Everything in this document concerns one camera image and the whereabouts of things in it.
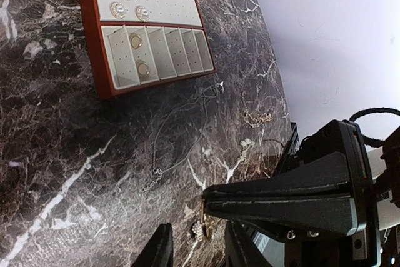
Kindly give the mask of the gold crystal pendant earring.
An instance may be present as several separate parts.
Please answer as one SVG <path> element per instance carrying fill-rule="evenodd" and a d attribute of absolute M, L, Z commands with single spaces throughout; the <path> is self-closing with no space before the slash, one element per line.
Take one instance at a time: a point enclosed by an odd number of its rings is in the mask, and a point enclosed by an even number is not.
<path fill-rule="evenodd" d="M 191 232 L 198 242 L 211 241 L 214 235 L 214 221 L 205 214 L 205 200 L 201 200 L 199 219 L 193 223 Z"/>

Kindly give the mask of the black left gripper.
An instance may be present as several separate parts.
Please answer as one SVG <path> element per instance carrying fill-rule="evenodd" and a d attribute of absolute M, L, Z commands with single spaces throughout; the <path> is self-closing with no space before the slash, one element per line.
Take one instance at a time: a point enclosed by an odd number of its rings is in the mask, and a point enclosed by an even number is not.
<path fill-rule="evenodd" d="M 285 266 L 379 266 L 380 194 L 399 205 L 399 132 L 362 134 L 365 109 L 333 120 L 286 153 L 269 179 L 219 184 L 203 191 L 204 212 L 227 220 L 227 266 L 269 266 L 246 233 L 284 244 Z"/>

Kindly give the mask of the red jewelry display tray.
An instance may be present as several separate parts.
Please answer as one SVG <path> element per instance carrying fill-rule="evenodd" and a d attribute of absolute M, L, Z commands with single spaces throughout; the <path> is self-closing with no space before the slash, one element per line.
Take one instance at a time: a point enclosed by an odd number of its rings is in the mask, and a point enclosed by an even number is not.
<path fill-rule="evenodd" d="M 216 72 L 198 0 L 79 1 L 101 99 Z M 125 18 L 112 16 L 115 1 Z M 149 10 L 149 22 L 138 20 L 137 6 Z"/>

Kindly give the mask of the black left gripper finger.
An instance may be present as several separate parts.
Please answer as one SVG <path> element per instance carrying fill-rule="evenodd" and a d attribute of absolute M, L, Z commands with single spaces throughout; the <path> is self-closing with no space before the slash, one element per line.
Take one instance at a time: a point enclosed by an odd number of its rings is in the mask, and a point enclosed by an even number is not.
<path fill-rule="evenodd" d="M 171 223 L 160 224 L 131 267 L 173 266 L 174 244 Z"/>

